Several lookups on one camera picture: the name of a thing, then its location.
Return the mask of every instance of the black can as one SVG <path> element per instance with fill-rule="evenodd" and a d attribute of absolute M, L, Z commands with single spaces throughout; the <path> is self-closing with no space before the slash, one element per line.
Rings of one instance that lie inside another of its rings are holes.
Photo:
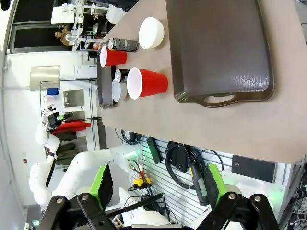
<path fill-rule="evenodd" d="M 117 69 L 115 71 L 115 81 L 118 83 L 127 83 L 129 71 L 130 69 Z"/>
<path fill-rule="evenodd" d="M 135 53 L 138 51 L 139 44 L 136 41 L 111 38 L 108 44 L 109 50 L 125 51 Z"/>

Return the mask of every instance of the can lid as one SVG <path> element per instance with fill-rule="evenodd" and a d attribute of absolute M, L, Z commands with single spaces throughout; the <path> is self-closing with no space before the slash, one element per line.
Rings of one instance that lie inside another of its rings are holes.
<path fill-rule="evenodd" d="M 115 71 L 115 80 L 116 80 L 117 82 L 119 82 L 119 83 L 120 83 L 120 81 L 121 81 L 121 72 L 120 72 L 120 69 L 117 69 L 117 70 Z"/>
<path fill-rule="evenodd" d="M 110 38 L 109 40 L 109 50 L 112 50 L 113 49 L 113 45 L 114 45 L 114 39 L 113 38 Z"/>

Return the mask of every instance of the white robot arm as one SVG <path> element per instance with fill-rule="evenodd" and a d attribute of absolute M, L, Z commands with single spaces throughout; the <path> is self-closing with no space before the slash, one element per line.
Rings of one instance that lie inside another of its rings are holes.
<path fill-rule="evenodd" d="M 54 191 L 48 190 L 46 181 L 52 170 L 52 165 L 56 160 L 56 151 L 60 145 L 60 140 L 50 133 L 52 125 L 46 122 L 46 114 L 42 116 L 43 122 L 37 127 L 36 140 L 38 143 L 50 149 L 45 162 L 34 164 L 30 171 L 30 190 L 34 193 L 35 201 L 39 205 L 47 206 L 53 196 L 61 195 L 72 199 L 81 186 L 81 177 L 85 171 L 97 168 L 101 165 L 117 164 L 126 172 L 137 160 L 137 149 L 139 146 L 118 146 L 110 149 L 100 149 L 95 151 L 81 152 L 77 154 L 70 163 L 58 187 Z"/>

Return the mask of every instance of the tray handle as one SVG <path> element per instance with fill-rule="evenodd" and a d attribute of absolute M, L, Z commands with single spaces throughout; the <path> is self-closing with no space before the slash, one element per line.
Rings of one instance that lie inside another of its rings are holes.
<path fill-rule="evenodd" d="M 231 99 L 223 101 L 223 102 L 206 102 L 205 101 L 209 97 L 227 97 L 227 96 L 233 96 L 233 97 Z M 236 97 L 236 93 L 221 93 L 221 94 L 206 95 L 206 96 L 204 96 L 202 102 L 199 102 L 198 104 L 200 104 L 204 107 L 218 108 L 218 107 L 223 107 L 223 106 L 233 104 L 237 101 L 238 101 L 238 99 Z"/>

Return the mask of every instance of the white container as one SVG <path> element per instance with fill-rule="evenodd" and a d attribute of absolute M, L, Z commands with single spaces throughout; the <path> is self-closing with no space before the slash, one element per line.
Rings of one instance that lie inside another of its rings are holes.
<path fill-rule="evenodd" d="M 153 17 L 144 20 L 139 31 L 139 43 L 143 49 L 156 48 L 164 38 L 162 23 Z"/>
<path fill-rule="evenodd" d="M 126 83 L 118 83 L 115 79 L 112 81 L 112 97 L 115 102 L 123 100 L 127 96 L 127 85 Z"/>

